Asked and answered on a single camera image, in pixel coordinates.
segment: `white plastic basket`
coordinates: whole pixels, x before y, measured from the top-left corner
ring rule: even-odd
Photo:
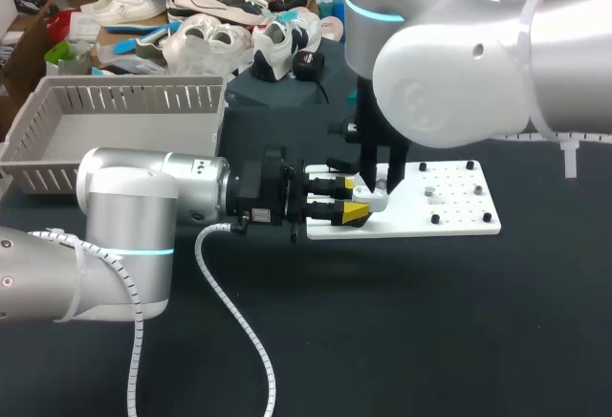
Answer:
[[[95,147],[215,156],[225,112],[221,77],[45,77],[0,144],[0,170],[26,193],[75,192]]]

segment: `small black device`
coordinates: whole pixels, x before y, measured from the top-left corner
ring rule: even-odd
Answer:
[[[313,82],[321,90],[327,104],[329,98],[327,92],[321,84],[323,77],[323,68],[325,67],[325,55],[321,52],[305,52],[301,51],[294,56],[294,76],[297,80],[304,82]]]

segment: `cable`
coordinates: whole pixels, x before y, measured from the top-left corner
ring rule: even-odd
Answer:
[[[572,142],[589,142],[589,143],[603,143],[612,144],[612,135],[601,134],[601,133],[556,133],[557,137],[564,141]],[[539,133],[520,133],[517,135],[504,135],[501,137],[493,137],[494,140],[502,142],[519,142],[519,143],[556,143],[547,140]]]
[[[132,347],[132,361],[130,362],[129,377],[127,380],[127,415],[129,417],[137,417],[136,412],[136,383],[138,379],[138,368],[141,361],[142,337],[144,336],[144,320],[142,317],[141,298],[134,284],[134,280],[129,273],[123,268],[120,263],[121,258],[109,252],[104,248],[97,247],[91,243],[79,240],[75,236],[57,232],[29,232],[34,237],[39,237],[51,242],[60,243],[69,247],[80,245],[82,249],[101,259],[108,264],[121,278],[121,282],[127,290],[132,307],[134,308],[134,346]]]
[[[244,319],[236,306],[233,305],[228,295],[221,289],[219,284],[215,281],[214,277],[208,270],[206,263],[204,262],[204,257],[202,256],[202,244],[204,243],[205,238],[213,232],[231,232],[231,224],[213,224],[212,226],[208,226],[204,228],[198,235],[198,238],[195,240],[195,258],[198,261],[198,265],[200,266],[200,270],[202,274],[204,274],[204,278],[210,284],[210,287],[214,290],[214,292],[221,298],[221,301],[228,307],[229,311],[236,318],[242,329],[245,330],[249,339],[251,339],[252,344],[257,349],[259,356],[261,357],[261,361],[264,363],[264,367],[266,368],[266,376],[268,377],[268,404],[266,405],[266,411],[264,412],[264,417],[272,417],[274,412],[274,405],[276,404],[276,378],[274,377],[274,370],[272,368],[272,363],[270,362],[270,358],[266,353],[266,349],[261,344],[255,333],[252,331],[251,327]]]
[[[329,97],[327,97],[327,92],[325,92],[325,88],[323,87],[323,84],[321,84],[320,82],[315,82],[316,85],[318,85],[318,88],[321,90],[321,92],[323,93],[323,96],[325,97],[325,101],[327,101],[327,104],[329,104]]]

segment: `black tabletop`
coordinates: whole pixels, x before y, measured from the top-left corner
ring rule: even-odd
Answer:
[[[326,136],[326,106],[236,109],[233,165],[282,143],[320,164],[356,157]],[[490,237],[290,244],[287,229],[217,234],[205,257],[268,349],[278,417],[607,416],[612,409],[612,147],[585,145],[566,181],[548,143],[415,146],[410,160],[477,159],[502,231]],[[12,189],[0,224],[84,235],[72,197]],[[256,417],[259,357],[177,237],[168,309],[145,324],[142,417]],[[0,329],[3,416],[121,416],[133,326],[50,322]]]

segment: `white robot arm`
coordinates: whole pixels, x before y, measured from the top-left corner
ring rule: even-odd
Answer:
[[[612,132],[612,0],[346,2],[346,57],[362,97],[349,138],[370,188],[381,145],[391,147],[390,192],[409,142]]]

